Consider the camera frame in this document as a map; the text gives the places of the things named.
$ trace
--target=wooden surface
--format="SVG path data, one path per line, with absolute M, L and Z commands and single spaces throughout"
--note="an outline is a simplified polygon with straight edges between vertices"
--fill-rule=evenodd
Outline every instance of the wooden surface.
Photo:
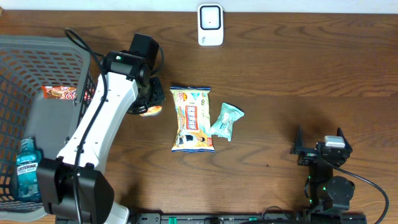
M 4 11 L 0 18 L 0 34 L 63 37 L 69 27 L 102 54 L 128 49 L 136 32 L 164 48 L 163 112 L 126 115 L 109 153 L 105 176 L 122 205 L 165 213 L 307 206 L 308 167 L 289 154 L 301 124 L 307 146 L 342 128 L 354 150 L 342 168 L 379 184 L 391 203 L 384 223 L 397 223 L 397 16 L 226 13 L 224 26 L 222 46 L 200 47 L 196 13 Z M 215 138 L 214 154 L 171 153 L 170 85 L 211 86 L 211 123 L 222 102 L 242 108 L 233 140 Z M 347 178 L 356 184 L 350 211 L 374 223 L 382 195 Z

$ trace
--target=small snack package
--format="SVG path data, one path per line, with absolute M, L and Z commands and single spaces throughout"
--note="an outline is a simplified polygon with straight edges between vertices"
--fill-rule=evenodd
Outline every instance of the small snack package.
M 172 152 L 214 152 L 209 134 L 210 87 L 193 88 L 172 86 L 178 131 Z
M 148 111 L 146 111 L 143 114 L 140 114 L 139 116 L 156 116 L 158 115 L 160 112 L 162 112 L 162 106 L 151 106 L 150 108 L 148 108 Z
M 76 87 L 42 86 L 45 99 L 73 100 L 76 98 Z
M 210 128 L 210 134 L 216 134 L 218 137 L 228 138 L 228 141 L 231 141 L 233 123 L 243 115 L 243 111 L 223 103 L 217 121 Z

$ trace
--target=white device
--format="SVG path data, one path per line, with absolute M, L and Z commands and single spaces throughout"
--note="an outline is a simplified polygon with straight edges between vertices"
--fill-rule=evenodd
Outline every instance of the white device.
M 198 42 L 202 46 L 223 43 L 223 8 L 219 4 L 201 4 L 198 7 Z
M 136 80 L 130 81 L 125 75 L 109 72 L 106 74 L 108 83 L 107 102 L 99 111 L 83 146 L 84 153 L 80 156 L 79 166 L 84 167 L 87 163 L 94 165 L 95 170 L 105 173 L 106 159 L 112 145 L 116 132 L 119 129 L 126 111 L 136 100 L 138 87 Z M 79 145 L 88 123 L 91 121 L 103 96 L 104 86 L 102 78 L 98 79 L 93 101 L 90 103 L 77 130 L 68 141 L 67 145 L 58 153 L 63 162 L 74 165 L 76 158 L 76 146 Z M 129 210 L 113 202 L 106 224 L 125 224 L 129 217 Z

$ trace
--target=mouthwash bottle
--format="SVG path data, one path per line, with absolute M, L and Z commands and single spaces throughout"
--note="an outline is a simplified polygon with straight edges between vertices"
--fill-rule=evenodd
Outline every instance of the mouthwash bottle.
M 20 152 L 17 156 L 18 200 L 21 202 L 40 202 L 41 196 L 36 169 L 42 155 L 40 151 L 36 150 L 32 138 L 21 141 Z

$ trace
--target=basket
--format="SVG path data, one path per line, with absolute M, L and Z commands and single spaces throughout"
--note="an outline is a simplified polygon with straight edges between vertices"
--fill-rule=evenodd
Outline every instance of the basket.
M 66 38 L 0 35 L 0 219 L 46 215 L 41 203 L 17 200 L 20 141 L 35 137 L 43 157 L 56 158 L 93 98 L 89 66 L 89 53 Z M 44 99 L 42 85 L 75 86 L 76 98 Z

